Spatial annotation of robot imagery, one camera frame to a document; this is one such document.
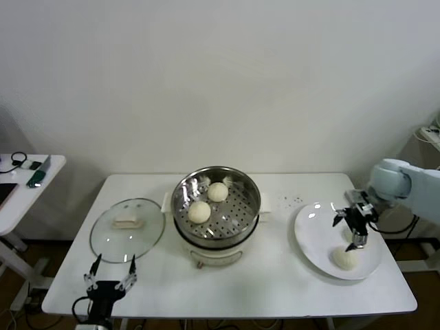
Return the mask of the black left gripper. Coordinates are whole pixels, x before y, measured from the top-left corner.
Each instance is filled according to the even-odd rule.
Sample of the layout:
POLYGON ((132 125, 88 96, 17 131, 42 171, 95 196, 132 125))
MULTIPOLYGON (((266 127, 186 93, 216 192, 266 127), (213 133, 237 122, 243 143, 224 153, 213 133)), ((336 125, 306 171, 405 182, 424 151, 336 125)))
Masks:
POLYGON ((116 280, 100 280, 96 282, 96 273, 101 258, 102 255, 99 254, 92 263, 89 272, 84 274, 86 287, 96 287, 87 292, 87 296, 91 301, 89 318, 110 318, 114 304, 123 299, 137 281, 135 255, 133 255, 129 273, 120 282, 116 280))

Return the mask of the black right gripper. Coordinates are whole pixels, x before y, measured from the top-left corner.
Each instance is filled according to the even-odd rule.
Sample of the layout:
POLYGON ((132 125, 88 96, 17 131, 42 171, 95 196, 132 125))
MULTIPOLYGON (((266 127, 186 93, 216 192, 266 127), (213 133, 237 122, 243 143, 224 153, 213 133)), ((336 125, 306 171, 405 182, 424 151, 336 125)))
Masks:
POLYGON ((332 226, 337 226, 343 218, 352 233, 351 243, 346 248, 346 252, 364 249, 367 242, 367 225, 374 220, 374 214, 371 210, 364 210, 359 205, 354 205, 345 209, 336 208, 336 205, 331 202, 331 209, 334 212, 332 226))

